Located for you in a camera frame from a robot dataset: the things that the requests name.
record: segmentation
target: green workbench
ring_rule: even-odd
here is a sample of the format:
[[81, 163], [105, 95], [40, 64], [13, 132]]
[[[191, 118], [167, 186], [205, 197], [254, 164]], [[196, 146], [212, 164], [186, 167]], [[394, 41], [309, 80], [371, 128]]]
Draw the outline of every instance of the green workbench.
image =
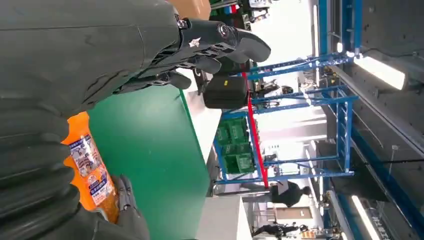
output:
[[151, 239], [194, 238], [210, 179], [182, 92], [163, 86], [115, 95], [89, 115], [109, 173], [132, 181]]

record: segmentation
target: white wall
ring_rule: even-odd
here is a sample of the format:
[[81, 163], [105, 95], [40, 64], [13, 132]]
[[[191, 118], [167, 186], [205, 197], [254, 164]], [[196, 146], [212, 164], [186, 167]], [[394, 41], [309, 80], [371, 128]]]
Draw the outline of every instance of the white wall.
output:
[[251, 240], [240, 196], [207, 197], [196, 234], [197, 240]]

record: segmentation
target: ceiling light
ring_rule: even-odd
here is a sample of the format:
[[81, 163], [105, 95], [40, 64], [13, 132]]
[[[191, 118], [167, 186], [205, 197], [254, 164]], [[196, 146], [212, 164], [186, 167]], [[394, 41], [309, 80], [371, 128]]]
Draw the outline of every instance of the ceiling light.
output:
[[[315, 57], [318, 57], [320, 55], [320, 46], [318, 43], [319, 40], [319, 35], [318, 35], [318, 7], [317, 5], [313, 6], [313, 42], [315, 45], [315, 51], [314, 51], [314, 55]], [[316, 74], [316, 85], [319, 87], [320, 86], [320, 70], [319, 68], [316, 68], [315, 71]]]
[[313, 148], [314, 151], [317, 150], [317, 145], [315, 144], [315, 141], [314, 140], [310, 141], [310, 145], [312, 146], [312, 148]]
[[370, 56], [355, 58], [354, 63], [383, 80], [394, 88], [401, 90], [405, 85], [405, 73], [394, 69], [393, 67], [382, 63]]
[[322, 176], [319, 177], [319, 195], [321, 197], [324, 195], [324, 180]]
[[371, 223], [370, 218], [368, 217], [367, 213], [365, 212], [364, 206], [362, 206], [361, 201], [359, 198], [355, 195], [352, 196], [353, 204], [355, 204], [356, 210], [358, 211], [360, 218], [362, 219], [363, 224], [365, 224], [366, 230], [368, 231], [369, 235], [371, 236], [372, 240], [380, 240], [379, 235], [376, 232], [376, 229], [374, 228], [373, 224]]
[[346, 233], [344, 233], [344, 232], [341, 232], [341, 238], [343, 240], [350, 240], [350, 239], [348, 239], [348, 236], [346, 236]]
[[337, 52], [338, 53], [343, 52], [343, 44], [341, 42], [337, 43]]

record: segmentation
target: black bag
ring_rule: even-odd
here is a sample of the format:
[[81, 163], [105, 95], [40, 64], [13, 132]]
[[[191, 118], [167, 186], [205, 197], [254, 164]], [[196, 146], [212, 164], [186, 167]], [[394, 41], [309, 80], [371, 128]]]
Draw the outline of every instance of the black bag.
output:
[[210, 109], [239, 109], [248, 104], [248, 86], [241, 76], [214, 76], [203, 93]]

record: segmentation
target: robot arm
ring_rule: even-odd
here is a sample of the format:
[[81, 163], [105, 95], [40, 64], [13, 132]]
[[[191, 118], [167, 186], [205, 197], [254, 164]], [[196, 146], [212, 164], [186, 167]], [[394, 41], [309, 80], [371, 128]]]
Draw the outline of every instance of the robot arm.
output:
[[4, 0], [0, 49], [0, 239], [7, 240], [140, 240], [79, 204], [73, 170], [63, 165], [67, 119], [127, 82], [141, 86], [127, 92], [178, 83], [178, 67], [214, 72], [216, 58], [260, 62], [270, 54], [251, 33], [179, 19], [164, 0]]

